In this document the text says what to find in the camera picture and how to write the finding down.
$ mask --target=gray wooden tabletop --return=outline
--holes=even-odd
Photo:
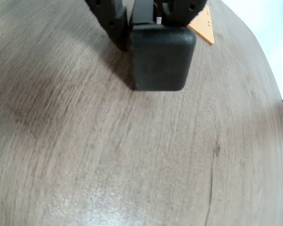
[[[136,92],[83,0],[0,0],[0,226],[283,226],[277,84],[209,6],[185,88]]]

